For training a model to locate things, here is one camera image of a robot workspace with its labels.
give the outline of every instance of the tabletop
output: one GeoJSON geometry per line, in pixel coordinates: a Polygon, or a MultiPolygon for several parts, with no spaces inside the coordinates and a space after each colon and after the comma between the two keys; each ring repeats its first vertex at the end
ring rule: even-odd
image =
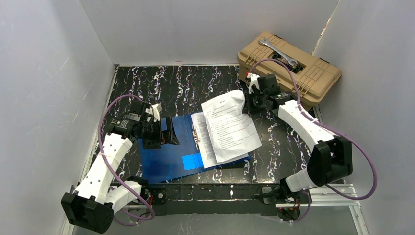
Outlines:
{"type": "MultiPolygon", "coordinates": [[[[228,91],[245,90],[238,79],[238,66],[150,66],[119,67],[110,102],[123,94],[134,94],[151,104],[160,103],[161,118],[201,111],[201,104],[228,91]]],[[[104,127],[129,108],[129,99],[118,102],[107,114],[104,127]]],[[[310,151],[284,121],[270,111],[252,115],[262,146],[251,159],[167,182],[175,183],[277,183],[306,167],[310,151]]],[[[117,174],[141,176],[140,153],[134,144],[117,174]]]]}

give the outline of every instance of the gray wall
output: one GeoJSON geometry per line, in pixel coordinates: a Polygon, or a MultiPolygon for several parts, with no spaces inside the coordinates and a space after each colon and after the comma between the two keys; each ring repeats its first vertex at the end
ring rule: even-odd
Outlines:
{"type": "Polygon", "coordinates": [[[311,53],[338,0],[81,0],[115,64],[237,63],[270,31],[311,53]]]}
{"type": "Polygon", "coordinates": [[[79,1],[0,3],[0,228],[59,234],[114,66],[79,1]]]}
{"type": "MultiPolygon", "coordinates": [[[[321,103],[326,124],[346,132],[370,153],[379,185],[362,201],[374,235],[414,234],[415,2],[342,0],[316,56],[343,76],[321,103]]],[[[367,193],[372,175],[354,152],[354,183],[367,193]]]]}
{"type": "MultiPolygon", "coordinates": [[[[118,219],[128,222],[122,212],[118,219]]],[[[95,235],[75,228],[73,235],[95,235]]],[[[293,226],[278,217],[257,214],[181,214],[157,216],[139,227],[113,222],[106,235],[357,235],[349,207],[312,207],[308,216],[293,226]]]]}

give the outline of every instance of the robotic arm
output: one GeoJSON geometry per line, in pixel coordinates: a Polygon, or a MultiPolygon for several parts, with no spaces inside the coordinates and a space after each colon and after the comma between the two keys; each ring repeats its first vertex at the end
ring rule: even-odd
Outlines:
{"type": "Polygon", "coordinates": [[[255,114],[264,109],[271,110],[288,123],[312,150],[306,169],[283,178],[280,187],[274,188],[272,192],[256,194],[254,198],[273,196],[287,199],[301,190],[323,186],[352,174],[352,148],[348,140],[304,117],[302,112],[311,116],[305,110],[298,109],[292,94],[281,92],[275,75],[259,77],[250,73],[248,79],[250,83],[248,92],[245,92],[245,111],[255,114]]]}
{"type": "MultiPolygon", "coordinates": [[[[179,145],[170,117],[166,118],[167,130],[161,130],[160,104],[150,105],[133,101],[132,108],[114,118],[107,129],[103,143],[105,155],[112,169],[117,169],[124,155],[136,139],[143,139],[144,148],[157,149],[162,144],[179,145]]],[[[104,233],[114,214],[136,197],[124,186],[108,193],[113,175],[102,157],[98,156],[84,180],[73,193],[65,193],[61,204],[71,224],[104,233]]],[[[145,180],[130,177],[125,183],[135,192],[144,195],[145,180]]]]}

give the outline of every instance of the white paper sheet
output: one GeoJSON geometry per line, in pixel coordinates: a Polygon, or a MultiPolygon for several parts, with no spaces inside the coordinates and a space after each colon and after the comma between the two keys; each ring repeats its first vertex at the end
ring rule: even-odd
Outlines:
{"type": "Polygon", "coordinates": [[[248,114],[241,90],[234,90],[202,103],[213,151],[218,163],[233,159],[262,146],[248,114]]]}
{"type": "Polygon", "coordinates": [[[215,152],[213,151],[212,142],[210,141],[208,127],[205,121],[205,116],[203,115],[203,113],[195,113],[195,114],[192,114],[191,117],[192,117],[193,127],[198,137],[198,145],[199,145],[200,155],[202,157],[204,168],[210,168],[210,167],[225,164],[225,163],[231,163],[233,161],[237,161],[239,159],[242,159],[248,156],[248,154],[246,153],[246,154],[242,154],[241,156],[232,158],[228,161],[218,163],[216,161],[215,152]]]}

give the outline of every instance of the gray floor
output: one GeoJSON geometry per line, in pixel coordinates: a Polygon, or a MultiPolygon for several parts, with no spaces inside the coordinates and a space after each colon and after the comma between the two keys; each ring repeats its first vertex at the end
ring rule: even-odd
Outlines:
{"type": "MultiPolygon", "coordinates": [[[[128,222],[124,214],[117,218],[128,222]]],[[[290,226],[275,221],[277,217],[261,217],[255,214],[189,214],[158,216],[139,227],[126,227],[115,222],[106,235],[356,235],[348,206],[312,207],[308,216],[290,226]]],[[[95,232],[76,227],[74,235],[95,235],[95,232]]]]}

